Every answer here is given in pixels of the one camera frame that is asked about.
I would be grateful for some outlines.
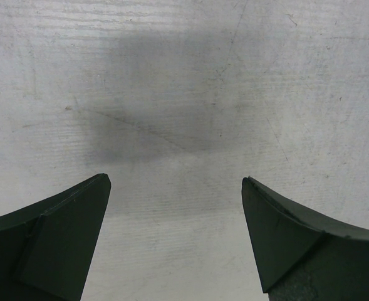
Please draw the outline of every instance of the white surface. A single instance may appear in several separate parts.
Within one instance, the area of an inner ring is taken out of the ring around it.
[[[98,172],[83,300],[267,300],[251,175],[369,228],[369,2],[0,1],[0,215]]]

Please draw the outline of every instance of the white table surface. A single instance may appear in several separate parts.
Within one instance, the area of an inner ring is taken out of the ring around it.
[[[98,172],[84,301],[267,300],[244,176],[369,228],[369,1],[0,0],[0,215]]]

